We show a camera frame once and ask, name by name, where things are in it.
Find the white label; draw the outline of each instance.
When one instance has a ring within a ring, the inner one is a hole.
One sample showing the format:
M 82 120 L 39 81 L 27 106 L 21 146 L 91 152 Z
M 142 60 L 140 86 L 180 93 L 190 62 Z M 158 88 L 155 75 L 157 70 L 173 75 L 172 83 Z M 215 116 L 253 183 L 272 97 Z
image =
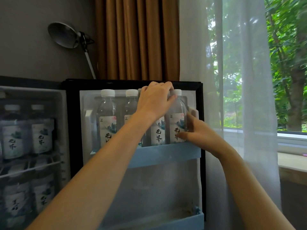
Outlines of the white label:
M 165 122 L 164 116 L 153 123 L 151 130 L 151 145 L 165 144 Z
M 185 114 L 175 113 L 169 116 L 169 137 L 170 143 L 184 142 L 176 136 L 177 133 L 185 131 Z
M 13 228 L 22 225 L 25 222 L 25 216 L 17 216 L 13 218 L 7 218 L 6 227 Z
M 124 116 L 124 120 L 125 120 L 125 124 L 128 122 L 128 120 L 131 118 L 132 115 L 125 115 Z M 142 139 L 140 140 L 140 142 L 138 143 L 138 148 L 142 147 Z
M 21 129 L 19 126 L 2 128 L 4 159 L 17 158 L 23 155 Z
M 32 125 L 34 153 L 40 154 L 52 150 L 52 132 L 44 123 Z
M 103 147 L 116 133 L 116 116 L 100 116 L 100 146 Z
M 7 195 L 4 198 L 4 201 L 7 212 L 9 212 L 12 216 L 16 216 L 27 200 L 25 199 L 25 192 L 19 192 L 16 194 Z
M 51 202 L 54 197 L 54 186 L 49 183 L 34 187 L 36 210 L 38 213 Z

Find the sheer white curtain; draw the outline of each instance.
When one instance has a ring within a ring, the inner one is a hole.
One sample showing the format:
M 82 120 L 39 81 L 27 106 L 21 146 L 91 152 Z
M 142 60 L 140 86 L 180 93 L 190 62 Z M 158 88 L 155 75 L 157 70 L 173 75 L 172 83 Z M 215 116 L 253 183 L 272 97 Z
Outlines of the sheer white curtain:
M 263 0 L 180 0 L 180 80 L 204 84 L 205 121 L 220 127 L 212 8 L 223 16 L 224 138 L 281 208 L 277 119 Z M 219 161 L 206 153 L 207 229 L 243 228 Z

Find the water bottle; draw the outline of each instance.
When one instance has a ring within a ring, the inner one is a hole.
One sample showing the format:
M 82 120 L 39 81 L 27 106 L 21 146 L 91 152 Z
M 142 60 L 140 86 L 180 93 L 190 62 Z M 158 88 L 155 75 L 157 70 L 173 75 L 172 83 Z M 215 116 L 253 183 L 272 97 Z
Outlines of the water bottle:
M 55 179 L 50 166 L 47 166 L 46 159 L 37 161 L 35 166 L 38 168 L 35 169 L 31 187 L 34 196 L 33 207 L 35 207 L 35 214 L 38 215 L 55 196 Z
M 0 122 L 2 127 L 1 148 L 3 161 L 10 162 L 28 153 L 27 128 L 20 115 L 20 105 L 5 105 L 5 115 Z
M 103 147 L 117 131 L 116 104 L 114 102 L 115 91 L 113 89 L 103 89 L 101 97 L 102 102 L 98 107 L 96 120 L 100 147 Z
M 54 122 L 44 111 L 43 105 L 31 105 L 32 113 L 29 123 L 31 125 L 32 153 L 50 154 L 52 152 L 52 131 Z
M 4 209 L 1 217 L 5 229 L 25 229 L 32 218 L 29 174 L 22 172 L 25 164 L 12 166 L 3 189 Z
M 170 109 L 168 110 L 168 121 L 169 121 L 169 142 L 180 143 L 184 142 L 176 136 L 177 133 L 186 131 L 186 119 L 187 109 L 181 99 L 181 89 L 174 89 L 170 91 L 170 95 L 177 95 L 177 99 L 174 101 Z
M 126 104 L 125 104 L 125 124 L 128 122 L 130 117 L 136 112 L 138 107 L 138 91 L 136 89 L 126 90 Z M 142 147 L 142 139 L 138 144 L 138 148 Z

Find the open refrigerator door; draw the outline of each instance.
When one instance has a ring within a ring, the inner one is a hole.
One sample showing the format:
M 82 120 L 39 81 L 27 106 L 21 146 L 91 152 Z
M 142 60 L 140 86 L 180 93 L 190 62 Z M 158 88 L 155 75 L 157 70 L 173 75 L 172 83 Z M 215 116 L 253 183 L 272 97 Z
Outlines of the open refrigerator door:
M 127 89 L 139 89 L 149 81 L 89 81 L 70 80 L 69 95 L 79 94 L 79 102 L 68 108 L 70 113 L 80 112 L 80 128 L 75 121 L 68 124 L 74 139 L 81 139 L 82 164 L 86 164 L 101 148 L 104 138 L 97 113 L 103 97 L 102 89 L 114 90 L 116 130 L 125 123 L 125 93 Z M 203 118 L 202 84 L 199 82 L 174 82 L 181 89 L 181 101 L 194 116 Z M 132 157 L 117 195 L 99 229 L 204 229 L 205 163 L 202 151 L 195 145 L 171 143 L 170 115 L 165 116 L 165 142 L 153 144 L 156 135 L 149 129 Z
M 25 229 L 70 180 L 66 92 L 0 81 L 0 229 Z

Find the mini fridge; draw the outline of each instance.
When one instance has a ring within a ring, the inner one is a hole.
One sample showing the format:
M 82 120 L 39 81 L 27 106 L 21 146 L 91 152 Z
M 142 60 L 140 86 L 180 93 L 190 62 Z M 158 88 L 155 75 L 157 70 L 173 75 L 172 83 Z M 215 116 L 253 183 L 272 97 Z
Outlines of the mini fridge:
M 125 91 L 149 83 L 0 76 L 0 229 L 26 228 L 99 150 L 96 113 L 102 89 L 115 90 L 118 131 L 124 124 Z M 203 120 L 202 83 L 173 85 L 182 90 L 187 110 Z M 36 112 L 44 113 L 43 120 Z M 8 114 L 22 117 L 13 123 Z M 136 149 L 98 229 L 202 230 L 205 179 L 205 152 L 195 145 L 144 144 Z

